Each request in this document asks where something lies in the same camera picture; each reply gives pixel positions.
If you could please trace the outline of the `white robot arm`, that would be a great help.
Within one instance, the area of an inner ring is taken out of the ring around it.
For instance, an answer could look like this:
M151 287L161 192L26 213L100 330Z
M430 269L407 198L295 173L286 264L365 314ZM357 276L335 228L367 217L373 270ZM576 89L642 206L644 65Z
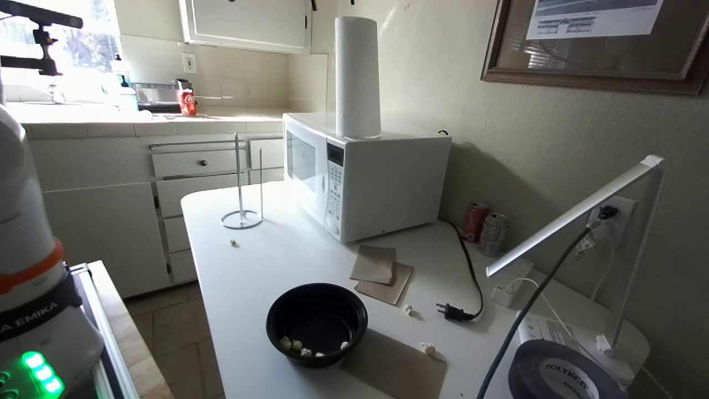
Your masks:
M51 231L26 132L0 107L2 395L84 397L102 350Z

